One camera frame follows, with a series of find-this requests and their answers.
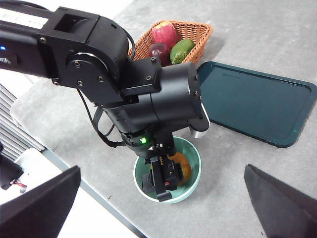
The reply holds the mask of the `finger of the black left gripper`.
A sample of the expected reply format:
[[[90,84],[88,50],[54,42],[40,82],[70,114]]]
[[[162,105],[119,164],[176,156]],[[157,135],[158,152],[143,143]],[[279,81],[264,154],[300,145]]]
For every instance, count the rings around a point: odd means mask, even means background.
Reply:
[[[152,176],[150,173],[142,175],[142,191],[144,193],[151,193],[155,191]]]
[[[184,181],[181,163],[178,160],[163,156],[163,184],[166,190],[177,190]]]

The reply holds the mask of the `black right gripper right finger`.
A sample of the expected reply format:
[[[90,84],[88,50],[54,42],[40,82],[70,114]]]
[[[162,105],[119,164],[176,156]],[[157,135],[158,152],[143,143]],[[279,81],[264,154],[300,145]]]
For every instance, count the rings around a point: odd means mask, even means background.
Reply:
[[[268,238],[315,238],[317,200],[259,168],[245,166],[244,181]]]

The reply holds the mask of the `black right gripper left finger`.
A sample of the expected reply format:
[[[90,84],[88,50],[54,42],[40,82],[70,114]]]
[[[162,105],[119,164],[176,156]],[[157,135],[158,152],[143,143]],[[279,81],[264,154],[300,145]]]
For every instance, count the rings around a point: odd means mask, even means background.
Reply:
[[[0,206],[2,238],[56,238],[72,208],[81,182],[74,166]]]

